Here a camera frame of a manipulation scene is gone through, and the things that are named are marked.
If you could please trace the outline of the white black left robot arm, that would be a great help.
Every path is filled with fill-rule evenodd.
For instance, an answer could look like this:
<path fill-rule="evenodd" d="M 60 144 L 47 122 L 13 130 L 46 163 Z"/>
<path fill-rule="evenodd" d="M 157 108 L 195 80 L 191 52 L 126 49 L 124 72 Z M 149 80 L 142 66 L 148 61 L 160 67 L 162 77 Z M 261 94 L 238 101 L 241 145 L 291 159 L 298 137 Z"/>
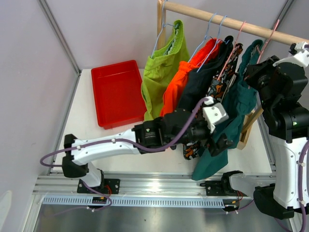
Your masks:
<path fill-rule="evenodd" d="M 64 139 L 65 156 L 62 171 L 66 178 L 78 178 L 93 193 L 100 193 L 105 187 L 103 171 L 93 161 L 119 156 L 141 155 L 174 150 L 177 145 L 205 141 L 211 157 L 217 157 L 233 145 L 226 133 L 215 138 L 216 126 L 229 118 L 220 104 L 202 107 L 202 117 L 196 118 L 197 111 L 177 109 L 154 120 L 145 121 L 119 134 L 81 140 L 73 134 Z"/>

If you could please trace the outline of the pink hanger of camouflage shorts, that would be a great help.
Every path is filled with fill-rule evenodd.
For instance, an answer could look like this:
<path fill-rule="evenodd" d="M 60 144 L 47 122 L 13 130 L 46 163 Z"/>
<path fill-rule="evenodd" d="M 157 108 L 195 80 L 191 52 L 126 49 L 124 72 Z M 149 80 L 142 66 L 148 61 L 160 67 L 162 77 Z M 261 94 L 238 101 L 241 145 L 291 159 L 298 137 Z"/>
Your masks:
<path fill-rule="evenodd" d="M 231 56 L 232 56 L 232 54 L 233 54 L 233 52 L 234 52 L 234 50 L 235 50 L 235 48 L 236 48 L 236 45 L 237 45 L 239 36 L 240 36 L 240 34 L 241 34 L 242 30 L 243 30 L 243 27 L 244 27 L 244 25 L 245 25 L 246 23 L 247 23 L 246 21 L 244 21 L 244 22 L 242 23 L 242 25 L 241 25 L 241 27 L 240 27 L 240 29 L 239 29 L 238 35 L 237 35 L 237 37 L 236 37 L 235 43 L 234 43 L 234 45 L 233 45 L 232 51 L 231 51 L 231 53 L 229 54 L 229 56 L 228 56 L 228 58 L 227 58 L 227 60 L 226 60 L 226 62 L 225 62 L 225 64 L 224 64 L 224 66 L 222 67 L 222 69 L 221 69 L 221 71 L 220 71 L 220 74 L 219 74 L 219 76 L 217 77 L 217 81 L 220 81 L 221 76 L 222 76 L 222 74 L 223 74 L 223 72 L 224 72 L 224 70 L 225 70 L 225 68 L 226 68 L 226 66 L 227 66 L 227 64 L 228 64 L 228 62 L 229 62 L 229 60 L 231 59 Z"/>

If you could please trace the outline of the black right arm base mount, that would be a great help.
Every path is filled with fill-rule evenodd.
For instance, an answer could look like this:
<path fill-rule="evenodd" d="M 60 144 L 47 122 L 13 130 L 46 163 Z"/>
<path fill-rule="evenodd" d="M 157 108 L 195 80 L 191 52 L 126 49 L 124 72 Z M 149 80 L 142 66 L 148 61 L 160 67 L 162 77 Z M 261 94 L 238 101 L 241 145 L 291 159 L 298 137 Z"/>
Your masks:
<path fill-rule="evenodd" d="M 246 194 L 242 192 L 237 192 L 232 189 L 229 181 L 227 180 L 208 180 L 199 184 L 200 187 L 203 187 L 206 191 L 207 196 L 244 196 Z"/>

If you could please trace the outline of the pink hanger of teal shorts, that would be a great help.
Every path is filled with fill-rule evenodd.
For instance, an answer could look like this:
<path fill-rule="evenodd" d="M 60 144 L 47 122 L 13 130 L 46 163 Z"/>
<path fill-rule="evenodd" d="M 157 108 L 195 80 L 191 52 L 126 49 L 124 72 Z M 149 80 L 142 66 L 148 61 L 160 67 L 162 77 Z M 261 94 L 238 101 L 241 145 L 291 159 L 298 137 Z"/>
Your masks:
<path fill-rule="evenodd" d="M 262 55 L 263 55 L 263 53 L 264 53 L 264 51 L 265 51 L 265 49 L 266 49 L 268 43 L 270 42 L 270 40 L 271 40 L 271 38 L 272 38 L 274 32 L 276 31 L 276 29 L 277 29 L 279 23 L 280 23 L 280 19 L 278 19 L 278 20 L 276 21 L 276 23 L 274 24 L 273 29 L 272 29 L 272 32 L 271 32 L 269 38 L 266 39 L 266 41 L 264 42 L 264 44 L 263 44 L 263 46 L 262 46 L 262 49 L 259 51 L 259 57 L 258 57 L 258 59 L 257 59 L 256 64 L 259 64 L 259 63 L 260 63 L 260 59 L 261 59 L 261 57 L 262 57 Z"/>

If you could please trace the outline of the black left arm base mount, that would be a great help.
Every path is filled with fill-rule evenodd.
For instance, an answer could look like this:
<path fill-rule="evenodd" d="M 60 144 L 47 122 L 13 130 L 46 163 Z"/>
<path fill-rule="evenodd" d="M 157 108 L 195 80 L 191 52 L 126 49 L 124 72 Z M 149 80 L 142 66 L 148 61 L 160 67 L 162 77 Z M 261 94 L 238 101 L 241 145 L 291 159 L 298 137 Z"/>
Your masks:
<path fill-rule="evenodd" d="M 103 193 L 103 194 L 119 194 L 120 182 L 121 182 L 120 179 L 105 178 L 102 186 L 92 187 L 92 189 L 94 189 L 97 192 Z M 77 193 L 94 194 L 93 191 L 89 190 L 83 184 L 81 179 L 79 180 L 79 183 L 77 186 Z"/>

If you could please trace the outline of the teal green shorts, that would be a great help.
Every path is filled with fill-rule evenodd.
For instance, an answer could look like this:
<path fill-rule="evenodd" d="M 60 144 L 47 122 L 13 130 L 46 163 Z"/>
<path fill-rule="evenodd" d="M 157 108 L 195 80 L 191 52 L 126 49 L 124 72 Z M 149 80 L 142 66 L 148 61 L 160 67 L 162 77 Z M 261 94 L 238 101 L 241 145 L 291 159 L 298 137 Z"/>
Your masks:
<path fill-rule="evenodd" d="M 248 65 L 257 63 L 259 52 L 255 48 L 262 49 L 263 45 L 264 42 L 257 39 L 247 47 L 242 55 L 236 79 L 223 98 L 222 105 L 229 119 L 216 126 L 213 138 L 218 141 L 219 137 L 225 134 L 227 139 L 233 142 L 232 149 L 236 148 L 239 142 L 245 116 L 256 106 L 257 91 L 247 85 L 244 75 Z M 214 157 L 210 155 L 208 149 L 203 147 L 197 153 L 200 158 L 192 174 L 192 179 L 195 181 L 211 177 L 228 164 L 227 150 Z"/>

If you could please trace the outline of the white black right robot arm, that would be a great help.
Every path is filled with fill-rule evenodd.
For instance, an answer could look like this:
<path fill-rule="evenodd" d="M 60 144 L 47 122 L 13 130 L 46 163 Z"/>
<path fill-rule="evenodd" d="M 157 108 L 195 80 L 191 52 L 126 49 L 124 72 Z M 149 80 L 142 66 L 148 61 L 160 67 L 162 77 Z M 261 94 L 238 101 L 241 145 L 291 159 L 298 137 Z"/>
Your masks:
<path fill-rule="evenodd" d="M 261 213 L 277 219 L 307 215 L 309 112 L 298 101 L 308 83 L 304 67 L 293 56 L 271 56 L 248 66 L 245 77 L 259 93 L 275 156 L 276 180 L 267 184 L 235 172 L 220 183 L 221 191 L 226 195 L 240 191 L 253 198 Z"/>

